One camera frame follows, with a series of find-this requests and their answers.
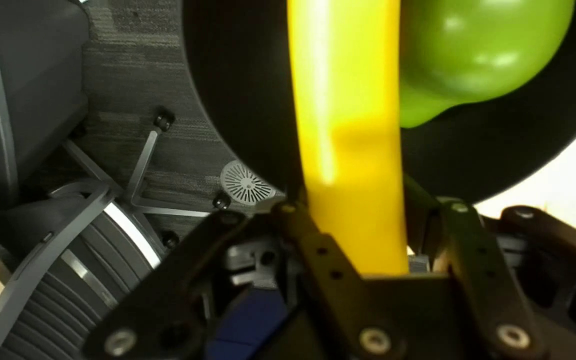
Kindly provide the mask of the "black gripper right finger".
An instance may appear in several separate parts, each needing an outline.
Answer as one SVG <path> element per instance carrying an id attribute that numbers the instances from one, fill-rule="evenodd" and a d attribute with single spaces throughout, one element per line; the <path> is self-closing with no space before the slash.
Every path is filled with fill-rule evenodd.
<path id="1" fill-rule="evenodd" d="M 530 208 L 501 220 L 441 203 L 449 269 L 493 360 L 576 360 L 576 228 Z"/>

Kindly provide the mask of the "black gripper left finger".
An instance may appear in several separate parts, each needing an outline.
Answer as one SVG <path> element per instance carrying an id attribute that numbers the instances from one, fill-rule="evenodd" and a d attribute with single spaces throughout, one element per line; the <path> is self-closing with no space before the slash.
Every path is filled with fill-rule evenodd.
<path id="1" fill-rule="evenodd" d="M 256 349 L 256 360 L 289 360 L 292 352 L 316 358 L 369 357 L 362 336 L 378 331 L 366 284 L 335 241 L 320 232 L 309 212 L 290 203 L 261 222 L 289 247 L 303 275 L 306 300 Z M 197 360 L 213 336 L 216 318 L 199 311 L 227 252 L 250 226 L 240 212 L 214 212 L 148 275 L 88 334 L 88 358 Z"/>

